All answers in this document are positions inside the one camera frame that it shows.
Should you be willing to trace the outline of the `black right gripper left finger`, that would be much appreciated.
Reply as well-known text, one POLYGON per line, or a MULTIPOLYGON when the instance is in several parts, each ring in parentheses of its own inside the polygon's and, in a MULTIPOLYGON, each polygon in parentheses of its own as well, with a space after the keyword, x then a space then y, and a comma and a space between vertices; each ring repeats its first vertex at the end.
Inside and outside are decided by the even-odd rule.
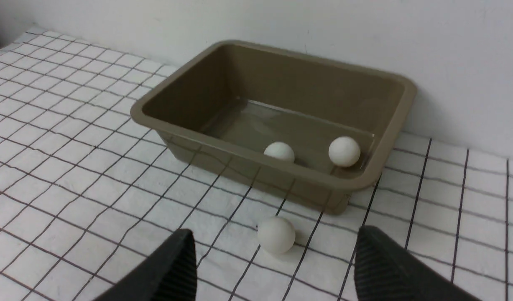
POLYGON ((174 231, 147 259, 96 301, 194 301, 197 253, 189 229, 174 231))

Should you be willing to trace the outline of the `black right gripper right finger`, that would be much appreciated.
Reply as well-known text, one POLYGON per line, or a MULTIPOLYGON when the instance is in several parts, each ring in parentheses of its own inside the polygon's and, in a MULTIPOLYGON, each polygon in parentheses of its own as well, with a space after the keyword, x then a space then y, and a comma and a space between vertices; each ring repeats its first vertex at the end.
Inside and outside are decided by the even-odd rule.
POLYGON ((359 228, 355 290, 360 301, 477 301, 373 225, 359 228))

